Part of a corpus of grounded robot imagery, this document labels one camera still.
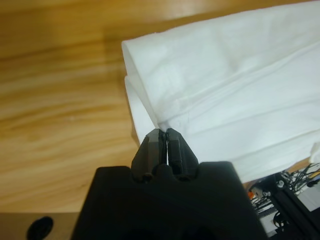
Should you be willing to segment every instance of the wood grain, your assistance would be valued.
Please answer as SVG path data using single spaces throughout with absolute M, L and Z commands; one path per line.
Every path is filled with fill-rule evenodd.
M 121 41 L 299 0 L 0 1 L 0 212 L 78 212 L 138 148 Z

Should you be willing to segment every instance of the fabric fold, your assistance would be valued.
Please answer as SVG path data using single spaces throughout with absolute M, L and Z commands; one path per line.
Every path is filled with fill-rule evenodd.
M 231 161 L 243 182 L 309 157 L 320 142 L 319 12 L 319 1 L 276 6 L 124 41 L 139 141 L 174 128 L 199 162 Z

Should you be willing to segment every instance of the screw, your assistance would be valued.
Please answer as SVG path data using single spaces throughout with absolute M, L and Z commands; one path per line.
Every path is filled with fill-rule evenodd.
M 280 180 L 280 181 L 278 181 L 278 182 L 276 183 L 276 185 L 277 185 L 278 188 L 282 189 L 282 188 L 285 186 L 285 182 L 282 181 L 282 180 Z

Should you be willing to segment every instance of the wooden table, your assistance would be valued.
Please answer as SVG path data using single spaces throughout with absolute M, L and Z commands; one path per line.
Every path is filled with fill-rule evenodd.
M 0 1 L 0 212 L 78 212 L 138 148 L 121 41 L 301 0 Z

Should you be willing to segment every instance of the folded fabric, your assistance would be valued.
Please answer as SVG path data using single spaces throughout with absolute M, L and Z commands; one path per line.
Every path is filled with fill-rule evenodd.
M 139 141 L 173 128 L 200 163 L 231 161 L 243 182 L 309 157 L 320 142 L 319 13 L 320 1 L 276 6 L 124 41 Z

